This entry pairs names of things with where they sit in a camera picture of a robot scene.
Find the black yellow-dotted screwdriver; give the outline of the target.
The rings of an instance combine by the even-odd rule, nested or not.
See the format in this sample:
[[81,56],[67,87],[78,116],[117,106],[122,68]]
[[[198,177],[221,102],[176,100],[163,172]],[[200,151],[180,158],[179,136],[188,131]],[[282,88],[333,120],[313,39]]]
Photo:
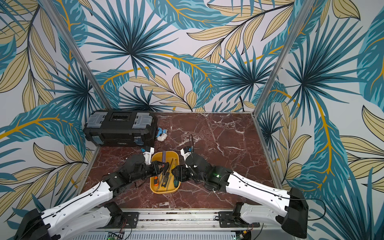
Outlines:
[[170,164],[169,169],[167,170],[166,174],[163,177],[163,181],[162,181],[162,185],[161,185],[162,188],[166,189],[168,187],[168,183],[169,183],[169,180],[171,177],[172,166],[173,166],[173,163]]

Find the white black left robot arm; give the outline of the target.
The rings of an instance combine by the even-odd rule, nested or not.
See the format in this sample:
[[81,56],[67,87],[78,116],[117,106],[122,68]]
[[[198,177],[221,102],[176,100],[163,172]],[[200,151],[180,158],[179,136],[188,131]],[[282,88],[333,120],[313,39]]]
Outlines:
[[144,155],[133,155],[116,172],[104,175],[88,191],[56,207],[27,212],[13,237],[15,240],[70,240],[97,228],[121,228],[127,218],[111,200],[139,180],[165,173],[169,164],[146,163]]

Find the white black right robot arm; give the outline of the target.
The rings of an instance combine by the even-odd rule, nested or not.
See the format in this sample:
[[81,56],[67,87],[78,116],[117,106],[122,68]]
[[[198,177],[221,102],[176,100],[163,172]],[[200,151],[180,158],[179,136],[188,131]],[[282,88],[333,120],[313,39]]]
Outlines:
[[233,194],[258,203],[266,210],[254,211],[251,205],[240,204],[234,213],[246,223],[279,225],[291,236],[307,238],[309,206],[300,190],[287,191],[260,184],[231,169],[213,166],[195,153],[184,154],[184,158],[184,165],[171,168],[179,182],[196,181],[209,191]]

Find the yellow plastic storage box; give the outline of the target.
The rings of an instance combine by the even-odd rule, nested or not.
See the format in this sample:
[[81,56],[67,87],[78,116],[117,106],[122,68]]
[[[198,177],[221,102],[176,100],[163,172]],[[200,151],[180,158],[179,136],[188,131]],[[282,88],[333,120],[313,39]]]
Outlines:
[[[155,162],[155,161],[162,162],[162,152],[155,153],[152,156],[152,162]],[[173,163],[173,166],[172,166],[172,169],[173,169],[174,167],[178,166],[180,163],[179,155],[174,151],[166,151],[166,162],[169,163],[169,167],[170,167],[170,164]],[[166,189],[162,188],[161,185],[162,185],[164,175],[160,174],[158,175],[158,177],[159,177],[159,185],[157,187],[154,186],[154,177],[151,177],[150,179],[150,188],[151,188],[151,191],[155,194],[163,195],[163,194],[174,193],[179,189],[181,185],[180,183],[178,188],[174,187],[174,180],[176,179],[174,175],[171,173],[168,187]]]

